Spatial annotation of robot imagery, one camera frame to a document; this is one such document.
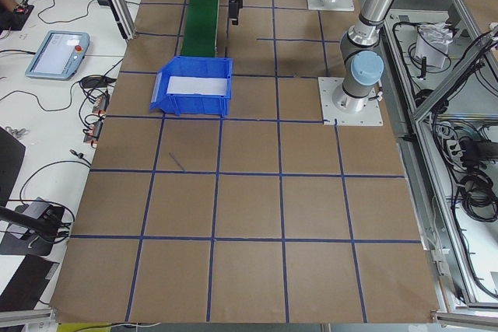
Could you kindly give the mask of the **green conveyor belt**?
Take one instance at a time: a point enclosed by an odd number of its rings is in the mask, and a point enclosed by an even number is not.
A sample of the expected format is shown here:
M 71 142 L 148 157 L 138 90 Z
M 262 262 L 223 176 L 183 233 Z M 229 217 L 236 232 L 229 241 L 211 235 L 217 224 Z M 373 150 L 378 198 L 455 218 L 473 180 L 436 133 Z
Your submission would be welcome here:
M 182 56 L 216 56 L 219 0 L 189 0 Z

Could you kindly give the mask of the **white foam pad left bin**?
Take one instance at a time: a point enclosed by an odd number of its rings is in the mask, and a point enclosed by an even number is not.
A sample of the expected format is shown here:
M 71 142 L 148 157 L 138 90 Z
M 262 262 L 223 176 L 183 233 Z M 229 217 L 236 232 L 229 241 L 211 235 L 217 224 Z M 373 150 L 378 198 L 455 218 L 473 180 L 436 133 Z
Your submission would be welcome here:
M 167 94 L 224 96 L 227 87 L 228 80 L 224 78 L 171 76 L 167 85 Z

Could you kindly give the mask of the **blue bin far left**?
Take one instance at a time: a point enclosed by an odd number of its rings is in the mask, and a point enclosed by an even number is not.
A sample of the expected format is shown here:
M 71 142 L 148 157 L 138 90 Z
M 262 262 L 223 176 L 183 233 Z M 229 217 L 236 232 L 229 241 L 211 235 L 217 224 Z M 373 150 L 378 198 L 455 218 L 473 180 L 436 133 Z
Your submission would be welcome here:
M 156 74 L 150 110 L 169 114 L 209 114 L 230 111 L 233 60 L 176 56 Z

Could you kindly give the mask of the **lower teach pendant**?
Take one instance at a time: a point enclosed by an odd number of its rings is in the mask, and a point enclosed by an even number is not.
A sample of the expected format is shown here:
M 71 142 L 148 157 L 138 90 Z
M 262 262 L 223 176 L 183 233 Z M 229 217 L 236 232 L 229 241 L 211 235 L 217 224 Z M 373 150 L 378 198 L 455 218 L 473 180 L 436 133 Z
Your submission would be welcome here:
M 69 80 L 77 72 L 89 45 L 88 33 L 50 30 L 28 65 L 25 76 Z

